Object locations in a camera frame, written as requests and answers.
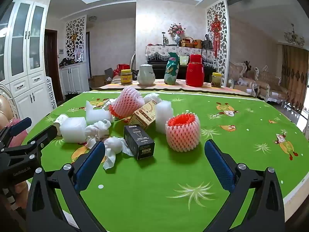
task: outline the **human hand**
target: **human hand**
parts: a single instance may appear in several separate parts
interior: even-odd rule
[[[15,185],[15,192],[16,196],[15,198],[15,207],[21,207],[25,209],[27,207],[27,200],[28,200],[28,184],[26,181],[18,183]],[[11,209],[11,204],[7,200],[7,198],[4,195],[0,195],[0,199],[2,203],[5,205],[6,209]]]

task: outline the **white teapot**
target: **white teapot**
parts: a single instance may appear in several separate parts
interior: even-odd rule
[[[152,69],[152,65],[149,65],[147,61],[145,62],[145,64],[139,67],[137,81],[139,82],[140,85],[143,85],[143,86],[149,86],[154,83],[155,74]]]

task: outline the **flower arrangement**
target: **flower arrangement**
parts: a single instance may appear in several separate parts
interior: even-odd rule
[[[168,33],[171,35],[176,35],[176,34],[183,34],[185,32],[186,28],[182,28],[181,24],[171,24],[170,28],[168,29]]]

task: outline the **green tablecloth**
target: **green tablecloth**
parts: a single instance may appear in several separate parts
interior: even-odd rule
[[[101,164],[81,195],[107,230],[203,231],[229,194],[222,189],[204,155],[204,144],[209,138],[237,163],[243,162],[255,170],[274,167],[283,197],[308,173],[308,141],[293,123],[264,101],[207,93],[158,93],[161,99],[172,101],[174,115],[186,111],[198,115],[200,144],[193,151],[177,153],[168,147],[165,135],[155,131],[153,123],[146,131],[155,141],[154,157],[136,161],[121,153],[112,169],[104,171]],[[42,119],[27,140],[62,113],[69,117],[85,116],[86,112],[79,108],[85,106],[86,100],[100,102],[118,95],[116,91],[82,93]],[[234,116],[226,115],[228,111],[234,112]],[[123,121],[113,123],[110,135],[123,137],[124,125]],[[276,134],[285,134],[285,138],[279,139],[286,142],[276,144]],[[293,160],[283,151],[292,150],[291,144],[295,152],[290,151]],[[71,163],[71,155],[81,146],[55,139],[42,151],[42,166],[48,171]],[[243,219],[252,195],[253,191],[249,191],[234,225]],[[69,212],[60,192],[58,197],[62,208]]]

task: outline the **chandelier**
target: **chandelier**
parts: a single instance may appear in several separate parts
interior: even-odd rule
[[[284,32],[284,38],[289,44],[296,44],[298,46],[303,47],[305,45],[305,39],[302,36],[298,36],[294,31],[294,24],[292,24],[293,31],[292,32]]]

